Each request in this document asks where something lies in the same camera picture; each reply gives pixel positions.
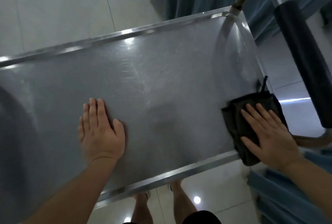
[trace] black handle grip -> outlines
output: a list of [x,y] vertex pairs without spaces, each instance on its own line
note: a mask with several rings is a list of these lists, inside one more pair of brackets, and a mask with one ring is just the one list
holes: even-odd
[[274,15],[324,128],[332,128],[332,78],[324,57],[293,0],[280,4]]

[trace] dark gray rag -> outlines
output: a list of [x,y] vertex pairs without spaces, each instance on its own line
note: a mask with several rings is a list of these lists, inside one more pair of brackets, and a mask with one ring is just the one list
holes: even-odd
[[246,166],[252,166],[259,163],[260,160],[248,150],[240,139],[240,137],[245,136],[259,146],[256,133],[241,114],[241,109],[247,110],[245,107],[247,103],[253,108],[256,108],[256,104],[260,103],[267,111],[271,109],[275,112],[286,127],[287,123],[278,99],[268,91],[236,98],[230,101],[228,107],[222,109],[222,115],[227,129],[233,137],[235,149],[239,153],[243,163]]

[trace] metal tray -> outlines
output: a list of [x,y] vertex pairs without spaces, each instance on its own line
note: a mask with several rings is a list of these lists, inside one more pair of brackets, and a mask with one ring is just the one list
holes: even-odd
[[96,207],[238,159],[220,109],[263,71],[230,7],[0,57],[0,215],[30,214],[85,162],[82,104],[103,98],[127,145]]

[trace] forearm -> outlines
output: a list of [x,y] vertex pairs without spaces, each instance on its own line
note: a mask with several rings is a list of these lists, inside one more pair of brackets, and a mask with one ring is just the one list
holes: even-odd
[[87,223],[115,164],[103,158],[93,161],[24,224]]
[[282,172],[332,221],[332,175],[306,159],[289,164]]

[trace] hand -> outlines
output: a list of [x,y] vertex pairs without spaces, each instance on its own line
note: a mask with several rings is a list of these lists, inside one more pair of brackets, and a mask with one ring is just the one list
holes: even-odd
[[108,121],[104,101],[90,98],[90,105],[83,105],[83,117],[78,124],[78,137],[88,163],[100,158],[117,162],[125,151],[125,130],[117,119],[113,120],[114,131]]
[[272,110],[267,112],[259,103],[256,108],[260,114],[250,104],[246,107],[251,115],[243,109],[241,113],[257,134],[260,147],[247,137],[241,137],[241,140],[260,161],[282,170],[302,157],[287,127]]

